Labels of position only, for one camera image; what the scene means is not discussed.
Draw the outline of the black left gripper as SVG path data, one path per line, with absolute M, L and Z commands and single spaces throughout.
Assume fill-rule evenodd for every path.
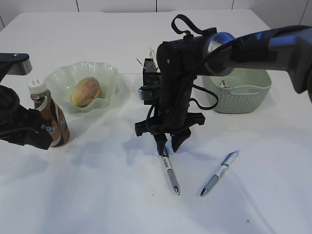
M 16 145 L 48 150 L 53 141 L 45 129 L 46 120 L 38 110 L 20 105 L 17 93 L 0 87 L 0 138 Z

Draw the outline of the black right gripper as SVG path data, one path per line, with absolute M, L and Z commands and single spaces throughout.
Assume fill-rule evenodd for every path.
M 164 41 L 157 49 L 156 58 L 161 70 L 161 89 L 157 99 L 144 100 L 151 105 L 146 120 L 135 124 L 137 136 L 151 133 L 156 141 L 158 155 L 163 155 L 167 137 L 171 134 L 172 150 L 177 152 L 181 144 L 191 136 L 191 126 L 202 125 L 202 113 L 189 113 L 193 81 L 200 74 L 197 65 L 203 58 L 201 39 Z

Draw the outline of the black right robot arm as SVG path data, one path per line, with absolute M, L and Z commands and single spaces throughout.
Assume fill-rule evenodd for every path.
M 288 26 L 252 33 L 238 38 L 215 28 L 200 37 L 186 32 L 184 38 L 165 41 L 157 49 L 160 82 L 142 86 L 142 100 L 151 108 L 144 121 L 135 124 L 137 136 L 154 136 L 161 154 L 172 137 L 176 151 L 193 125 L 203 125 L 201 113 L 189 113 L 189 103 L 197 76 L 223 77 L 234 68 L 285 71 L 297 93 L 312 91 L 312 29 Z

